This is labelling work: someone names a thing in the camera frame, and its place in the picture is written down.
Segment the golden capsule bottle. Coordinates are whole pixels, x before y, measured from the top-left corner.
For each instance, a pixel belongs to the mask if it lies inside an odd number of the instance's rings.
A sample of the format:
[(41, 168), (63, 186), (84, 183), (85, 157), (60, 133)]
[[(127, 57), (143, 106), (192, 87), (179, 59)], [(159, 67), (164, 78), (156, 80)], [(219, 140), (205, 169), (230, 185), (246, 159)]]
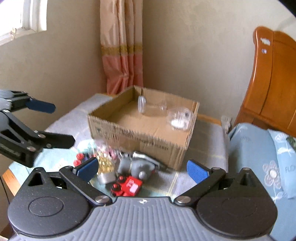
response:
[(107, 185), (116, 181), (114, 163), (107, 156), (109, 145), (100, 139), (94, 140), (94, 154), (98, 160), (97, 179), (100, 185)]

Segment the pink keychain charm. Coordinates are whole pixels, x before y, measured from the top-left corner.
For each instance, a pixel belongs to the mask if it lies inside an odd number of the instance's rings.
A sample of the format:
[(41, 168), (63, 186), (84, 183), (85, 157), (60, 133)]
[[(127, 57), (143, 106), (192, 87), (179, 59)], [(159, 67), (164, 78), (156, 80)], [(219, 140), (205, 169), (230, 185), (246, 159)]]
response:
[(117, 149), (109, 148), (107, 150), (107, 156), (109, 157), (109, 159), (113, 163), (116, 163), (117, 161), (120, 161), (121, 160), (122, 152), (120, 150), (117, 150)]

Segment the red toy train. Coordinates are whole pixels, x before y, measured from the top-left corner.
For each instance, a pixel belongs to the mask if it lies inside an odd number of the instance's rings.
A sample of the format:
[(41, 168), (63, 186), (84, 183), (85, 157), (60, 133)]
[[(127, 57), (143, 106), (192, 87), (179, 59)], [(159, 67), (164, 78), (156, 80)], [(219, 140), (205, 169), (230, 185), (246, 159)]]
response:
[(132, 176), (119, 175), (117, 180), (112, 183), (110, 192), (114, 197), (126, 196), (135, 197), (142, 188), (142, 181)]

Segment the clear jar red label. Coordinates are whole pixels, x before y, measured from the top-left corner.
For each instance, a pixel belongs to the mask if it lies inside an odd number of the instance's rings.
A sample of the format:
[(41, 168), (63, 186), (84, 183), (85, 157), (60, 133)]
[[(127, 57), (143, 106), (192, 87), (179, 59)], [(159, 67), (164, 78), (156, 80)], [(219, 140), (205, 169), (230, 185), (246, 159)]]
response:
[(184, 107), (168, 110), (167, 122), (174, 130), (187, 131), (193, 120), (193, 113)]

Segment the grey elephant toy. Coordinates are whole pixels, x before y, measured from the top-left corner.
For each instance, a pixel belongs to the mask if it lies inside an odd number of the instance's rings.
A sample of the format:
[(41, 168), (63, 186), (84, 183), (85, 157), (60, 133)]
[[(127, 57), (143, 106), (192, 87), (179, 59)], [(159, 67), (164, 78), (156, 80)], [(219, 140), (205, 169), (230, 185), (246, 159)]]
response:
[(166, 171), (167, 166), (147, 154), (133, 151), (121, 152), (117, 173), (145, 181), (156, 171)]

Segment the clear jar happy label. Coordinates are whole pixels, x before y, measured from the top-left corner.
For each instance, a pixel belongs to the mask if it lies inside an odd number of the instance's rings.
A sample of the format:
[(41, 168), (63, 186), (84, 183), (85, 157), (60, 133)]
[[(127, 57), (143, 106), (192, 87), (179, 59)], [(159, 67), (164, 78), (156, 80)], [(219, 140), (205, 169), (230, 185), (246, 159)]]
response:
[(167, 114), (167, 103), (163, 100), (159, 104), (152, 104), (140, 95), (137, 99), (137, 110), (145, 116), (165, 116)]

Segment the black toy car red wheels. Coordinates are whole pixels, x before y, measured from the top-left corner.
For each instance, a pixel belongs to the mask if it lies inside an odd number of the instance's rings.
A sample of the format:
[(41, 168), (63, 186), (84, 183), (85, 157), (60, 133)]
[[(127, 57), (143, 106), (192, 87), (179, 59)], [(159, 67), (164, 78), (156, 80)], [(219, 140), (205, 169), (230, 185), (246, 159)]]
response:
[(81, 165), (82, 163), (86, 162), (88, 159), (93, 157), (93, 154), (90, 153), (78, 153), (76, 155), (76, 160), (73, 162), (74, 167)]

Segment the checked blanket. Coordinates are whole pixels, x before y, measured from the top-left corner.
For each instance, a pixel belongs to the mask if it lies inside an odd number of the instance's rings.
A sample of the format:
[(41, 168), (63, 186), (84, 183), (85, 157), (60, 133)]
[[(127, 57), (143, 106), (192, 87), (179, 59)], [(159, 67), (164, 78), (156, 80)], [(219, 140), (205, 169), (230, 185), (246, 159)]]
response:
[[(88, 142), (90, 130), (87, 115), (111, 98), (103, 94), (95, 94), (65, 114), (46, 130), (51, 133), (72, 135), (76, 141), (70, 149), (45, 149), (35, 160), (35, 167), (43, 167), (47, 172), (58, 171), (63, 166), (72, 165), (78, 153), (79, 142)], [(169, 196), (175, 198), (195, 185), (187, 175), (186, 163), (194, 159), (204, 166), (228, 168), (228, 154), (224, 143), (224, 133), (220, 125), (197, 120), (194, 132), (186, 152), (182, 169), (179, 172), (171, 169), (154, 173), (138, 194), (139, 196)]]

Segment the open cardboard box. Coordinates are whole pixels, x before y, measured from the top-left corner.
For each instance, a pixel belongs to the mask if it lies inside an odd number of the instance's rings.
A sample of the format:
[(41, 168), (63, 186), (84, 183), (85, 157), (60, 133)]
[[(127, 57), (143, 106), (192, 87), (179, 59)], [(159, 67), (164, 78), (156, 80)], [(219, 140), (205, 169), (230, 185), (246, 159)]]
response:
[[(166, 101), (168, 109), (184, 107), (193, 113), (187, 131), (174, 130), (165, 116), (145, 116), (137, 110), (137, 99)], [(121, 151), (139, 151), (179, 171), (194, 131), (199, 103), (170, 93), (131, 86), (88, 114), (93, 139), (104, 139)]]

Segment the blue floral pillow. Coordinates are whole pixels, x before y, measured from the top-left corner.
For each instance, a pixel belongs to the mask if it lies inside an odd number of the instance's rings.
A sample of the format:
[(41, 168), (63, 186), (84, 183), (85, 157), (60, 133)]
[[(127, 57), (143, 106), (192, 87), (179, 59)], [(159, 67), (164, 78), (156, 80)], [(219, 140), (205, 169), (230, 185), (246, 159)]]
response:
[(295, 137), (268, 130), (276, 149), (281, 185), (288, 199), (295, 198)]

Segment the wooden headboard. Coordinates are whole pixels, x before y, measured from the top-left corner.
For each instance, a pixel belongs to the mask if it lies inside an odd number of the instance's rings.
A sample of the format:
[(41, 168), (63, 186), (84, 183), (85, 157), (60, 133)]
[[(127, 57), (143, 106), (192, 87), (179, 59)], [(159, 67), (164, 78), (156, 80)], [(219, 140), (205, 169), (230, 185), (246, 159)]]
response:
[(251, 123), (295, 136), (295, 40), (259, 26), (253, 43), (252, 76), (235, 124)]

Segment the pink orange curtain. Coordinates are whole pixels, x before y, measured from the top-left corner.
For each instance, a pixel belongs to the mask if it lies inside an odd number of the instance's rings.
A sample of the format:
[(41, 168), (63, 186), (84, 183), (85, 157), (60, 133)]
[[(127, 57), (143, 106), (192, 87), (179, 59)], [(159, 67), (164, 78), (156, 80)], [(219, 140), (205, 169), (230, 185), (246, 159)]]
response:
[(143, 1), (100, 1), (100, 43), (108, 94), (143, 86)]

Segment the white wall plug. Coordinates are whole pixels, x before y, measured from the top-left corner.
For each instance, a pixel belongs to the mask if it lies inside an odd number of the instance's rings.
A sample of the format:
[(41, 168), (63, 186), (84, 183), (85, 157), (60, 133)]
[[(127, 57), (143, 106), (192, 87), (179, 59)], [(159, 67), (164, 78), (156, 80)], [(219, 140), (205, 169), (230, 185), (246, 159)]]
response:
[(221, 126), (225, 133), (229, 133), (229, 130), (231, 130), (231, 121), (232, 118), (229, 116), (223, 115), (221, 117)]

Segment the window frame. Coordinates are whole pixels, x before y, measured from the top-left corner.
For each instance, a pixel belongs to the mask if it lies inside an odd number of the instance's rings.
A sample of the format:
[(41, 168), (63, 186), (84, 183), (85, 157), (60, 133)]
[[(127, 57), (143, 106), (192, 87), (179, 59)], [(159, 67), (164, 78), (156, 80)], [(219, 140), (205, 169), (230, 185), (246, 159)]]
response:
[(1, 1), (1, 45), (47, 30), (47, 0)]

